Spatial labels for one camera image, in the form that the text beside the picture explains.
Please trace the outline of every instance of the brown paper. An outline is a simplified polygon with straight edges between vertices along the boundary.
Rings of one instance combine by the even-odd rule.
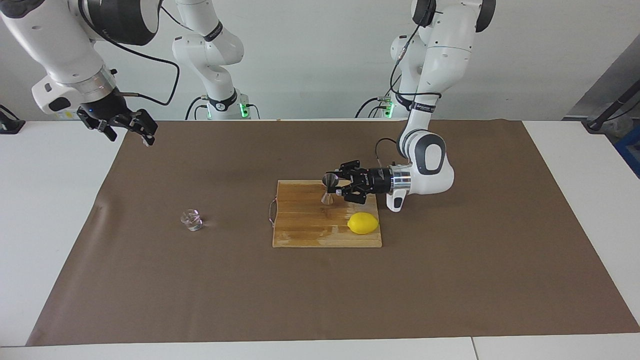
[[[400,213],[380,197],[381,249],[271,247],[278,179],[374,167],[403,125],[162,122],[150,148],[128,134],[28,345],[640,331],[519,122],[433,122],[455,183]],[[391,143],[380,156],[400,161]]]

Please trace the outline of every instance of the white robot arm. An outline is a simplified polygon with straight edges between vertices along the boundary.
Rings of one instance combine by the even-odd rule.
[[[420,80],[417,91],[411,90],[413,84],[406,86],[407,93],[394,91],[401,100],[415,96],[408,122],[397,141],[400,155],[409,164],[364,169],[359,161],[350,161],[332,173],[351,184],[328,189],[346,201],[361,204],[368,193],[386,193],[387,207],[394,212],[402,209],[409,194],[440,193],[453,185],[454,171],[445,142],[428,131],[429,121],[442,93],[463,77],[475,33],[491,23],[495,0],[413,0],[412,10],[420,39],[426,45]],[[417,68],[412,58],[422,50],[418,42],[411,40],[401,49],[397,65],[400,67],[403,56],[409,56],[408,48],[413,45],[415,49],[403,68],[413,72]]]
[[[173,55],[198,74],[207,90],[212,119],[249,117],[247,96],[234,88],[223,65],[239,63],[244,56],[242,41],[223,27],[211,0],[176,0],[184,25],[193,34],[177,37]]]
[[[102,3],[0,0],[0,12],[14,37],[47,71],[32,88],[42,111],[54,113],[79,106],[78,114],[85,125],[105,133],[110,140],[116,138],[111,126],[118,126],[140,134],[152,145],[156,123],[144,109],[131,111],[127,107],[112,71],[93,48],[99,36],[80,15],[117,42],[144,45],[157,31],[159,0]]]

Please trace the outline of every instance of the lemon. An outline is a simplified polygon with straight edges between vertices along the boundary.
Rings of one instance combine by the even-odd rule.
[[[378,228],[378,219],[370,213],[355,213],[347,226],[356,234],[365,235]]]

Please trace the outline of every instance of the white table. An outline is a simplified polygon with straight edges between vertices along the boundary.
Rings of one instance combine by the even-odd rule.
[[[525,126],[636,320],[640,181],[604,136]],[[0,359],[637,359],[640,334],[23,348],[120,142],[78,122],[0,137]]]

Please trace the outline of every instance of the clear glass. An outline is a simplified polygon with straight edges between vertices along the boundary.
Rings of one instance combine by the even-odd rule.
[[[182,213],[180,221],[189,229],[189,231],[198,231],[202,227],[202,219],[196,209],[188,209]]]

